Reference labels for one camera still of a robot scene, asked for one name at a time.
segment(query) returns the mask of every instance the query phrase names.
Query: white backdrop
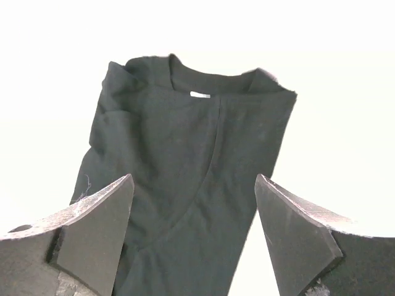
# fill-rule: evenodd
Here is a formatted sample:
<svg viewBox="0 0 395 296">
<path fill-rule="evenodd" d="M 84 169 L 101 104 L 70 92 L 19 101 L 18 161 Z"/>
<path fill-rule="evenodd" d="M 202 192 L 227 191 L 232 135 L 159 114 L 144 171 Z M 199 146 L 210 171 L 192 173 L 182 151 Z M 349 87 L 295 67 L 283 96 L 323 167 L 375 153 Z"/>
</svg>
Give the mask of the white backdrop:
<svg viewBox="0 0 395 296">
<path fill-rule="evenodd" d="M 262 67 L 295 90 L 273 180 L 378 229 L 395 224 L 390 8 L 132 2 L 0 4 L 0 231 L 69 204 L 108 62 L 171 52 L 207 73 Z M 278 295 L 258 217 L 229 295 Z"/>
</svg>

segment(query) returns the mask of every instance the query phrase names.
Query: black t-shirt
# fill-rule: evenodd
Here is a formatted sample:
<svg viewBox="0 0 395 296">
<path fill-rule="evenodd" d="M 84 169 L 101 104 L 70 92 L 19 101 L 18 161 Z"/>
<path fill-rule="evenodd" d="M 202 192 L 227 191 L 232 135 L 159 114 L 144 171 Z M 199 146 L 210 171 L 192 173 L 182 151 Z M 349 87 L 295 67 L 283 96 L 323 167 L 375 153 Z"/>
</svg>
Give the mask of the black t-shirt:
<svg viewBox="0 0 395 296">
<path fill-rule="evenodd" d="M 72 200 L 132 174 L 116 296 L 226 296 L 296 93 L 262 69 L 197 72 L 173 54 L 111 62 Z"/>
</svg>

